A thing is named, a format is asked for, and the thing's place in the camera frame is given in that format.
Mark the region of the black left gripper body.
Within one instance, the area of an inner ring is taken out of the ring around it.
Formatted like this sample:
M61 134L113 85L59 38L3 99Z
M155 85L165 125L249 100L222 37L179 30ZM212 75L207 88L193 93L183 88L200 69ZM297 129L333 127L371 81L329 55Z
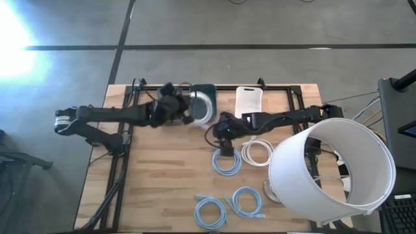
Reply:
M177 93L181 92L172 83L166 83L159 89L160 98L155 102L151 120L153 127L181 122L181 113L189 111L189 107L180 107L177 100Z

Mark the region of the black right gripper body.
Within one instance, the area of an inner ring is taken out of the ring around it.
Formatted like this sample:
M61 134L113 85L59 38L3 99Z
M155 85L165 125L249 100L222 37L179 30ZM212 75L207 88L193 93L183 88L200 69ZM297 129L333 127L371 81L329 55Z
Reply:
M249 133L251 129L248 123L230 112L221 112L218 122L213 125L213 136L219 140L234 140Z

